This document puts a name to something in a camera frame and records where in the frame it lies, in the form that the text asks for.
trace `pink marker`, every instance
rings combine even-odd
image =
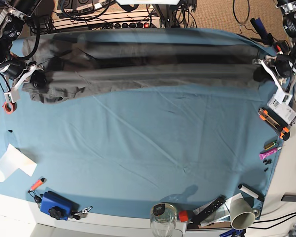
[[[266,157],[274,154],[274,153],[277,153],[277,151],[279,151],[280,149],[282,149],[282,147],[276,147],[276,148],[273,148],[271,150],[269,150],[268,152],[264,152],[262,154],[259,154],[259,157],[260,157],[260,160],[263,160],[265,159]]]

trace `gray cloth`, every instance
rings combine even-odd
[[[35,39],[26,39],[28,55]],[[45,66],[47,85],[23,85],[34,101],[57,103],[111,91],[152,86],[204,84],[257,88],[250,45],[74,43],[41,39],[33,61]]]

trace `blue clamp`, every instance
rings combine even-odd
[[[227,236],[231,236],[231,235],[240,236],[242,233],[243,233],[243,230],[231,229],[230,231],[220,234],[219,236],[220,237],[227,237]]]

